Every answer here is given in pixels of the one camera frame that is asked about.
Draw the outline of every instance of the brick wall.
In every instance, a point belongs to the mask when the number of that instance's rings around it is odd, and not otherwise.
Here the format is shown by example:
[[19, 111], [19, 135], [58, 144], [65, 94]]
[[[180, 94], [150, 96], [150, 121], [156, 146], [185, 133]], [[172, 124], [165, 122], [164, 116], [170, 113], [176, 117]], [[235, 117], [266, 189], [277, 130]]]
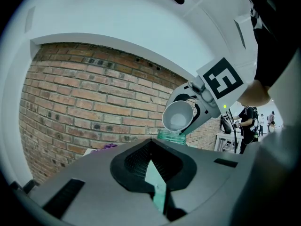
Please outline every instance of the brick wall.
[[[85, 150], [156, 137], [173, 89], [186, 80], [143, 58], [87, 44], [43, 45], [21, 95], [24, 154], [42, 183]], [[213, 149], [219, 119], [187, 136]]]

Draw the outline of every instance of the black vent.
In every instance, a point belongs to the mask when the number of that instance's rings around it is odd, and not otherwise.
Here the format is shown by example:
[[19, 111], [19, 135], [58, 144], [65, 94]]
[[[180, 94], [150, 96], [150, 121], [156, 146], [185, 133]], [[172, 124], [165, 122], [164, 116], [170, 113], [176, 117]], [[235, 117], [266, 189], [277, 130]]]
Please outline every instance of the black vent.
[[217, 158], [214, 162], [232, 168], [235, 168], [238, 164], [236, 161], [229, 161], [221, 158]]
[[66, 212], [85, 182], [71, 179], [54, 197], [43, 207], [52, 216], [60, 219]]
[[111, 174], [128, 191], [153, 194], [153, 185], [144, 181], [150, 160], [170, 191], [186, 188], [197, 172], [196, 163], [188, 155], [147, 139], [115, 156]]
[[134, 176], [145, 180], [147, 167], [151, 160], [150, 144], [141, 147], [125, 159], [125, 168]]

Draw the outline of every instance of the white cup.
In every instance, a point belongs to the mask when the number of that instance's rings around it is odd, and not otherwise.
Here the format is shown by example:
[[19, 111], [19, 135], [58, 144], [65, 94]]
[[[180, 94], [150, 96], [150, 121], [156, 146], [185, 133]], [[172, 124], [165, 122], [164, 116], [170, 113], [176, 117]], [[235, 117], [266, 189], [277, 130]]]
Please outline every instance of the white cup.
[[179, 100], [165, 108], [162, 123], [167, 130], [177, 132], [188, 127], [193, 116], [192, 106], [186, 101]]

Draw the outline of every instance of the purple object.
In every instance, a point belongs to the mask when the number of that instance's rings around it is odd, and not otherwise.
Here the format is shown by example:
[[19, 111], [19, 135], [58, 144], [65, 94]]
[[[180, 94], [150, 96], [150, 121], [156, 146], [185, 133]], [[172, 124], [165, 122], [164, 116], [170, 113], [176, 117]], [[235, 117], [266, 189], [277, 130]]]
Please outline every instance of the purple object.
[[109, 143], [109, 144], [105, 145], [104, 148], [102, 148], [102, 149], [95, 149], [95, 150], [91, 151], [91, 153], [96, 153], [96, 152], [99, 152], [99, 151], [101, 151], [101, 150], [109, 149], [109, 148], [111, 148], [111, 147], [116, 147], [116, 146], [117, 146], [117, 145], [114, 144], [114, 143]]

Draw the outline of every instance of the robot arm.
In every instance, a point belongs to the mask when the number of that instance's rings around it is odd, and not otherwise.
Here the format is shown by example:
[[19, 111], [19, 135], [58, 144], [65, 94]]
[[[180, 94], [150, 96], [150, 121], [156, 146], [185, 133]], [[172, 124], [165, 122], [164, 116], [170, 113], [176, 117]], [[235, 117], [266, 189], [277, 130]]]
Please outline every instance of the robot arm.
[[190, 125], [181, 132], [189, 134], [210, 118], [225, 113], [247, 88], [241, 76], [223, 57], [216, 58], [197, 71], [198, 76], [176, 88], [166, 106], [171, 103], [195, 99], [197, 113]]

